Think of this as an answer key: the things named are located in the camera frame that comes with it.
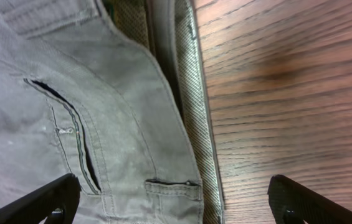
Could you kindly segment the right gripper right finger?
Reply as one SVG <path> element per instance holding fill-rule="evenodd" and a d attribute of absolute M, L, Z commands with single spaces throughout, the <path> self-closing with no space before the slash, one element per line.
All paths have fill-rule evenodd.
<path fill-rule="evenodd" d="M 352 224 L 352 211 L 284 175 L 271 178 L 267 194 L 276 224 Z"/>

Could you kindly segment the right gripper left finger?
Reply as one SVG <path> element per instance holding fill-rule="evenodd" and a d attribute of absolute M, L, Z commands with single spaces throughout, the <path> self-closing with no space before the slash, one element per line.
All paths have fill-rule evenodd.
<path fill-rule="evenodd" d="M 72 224 L 80 193 L 78 178 L 65 174 L 0 208 L 0 224 Z"/>

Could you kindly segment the grey shorts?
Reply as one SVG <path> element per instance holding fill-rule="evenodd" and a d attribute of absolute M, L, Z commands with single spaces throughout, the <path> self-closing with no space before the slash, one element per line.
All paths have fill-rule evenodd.
<path fill-rule="evenodd" d="M 76 176 L 75 223 L 222 223 L 191 1 L 0 0 L 0 208 Z"/>

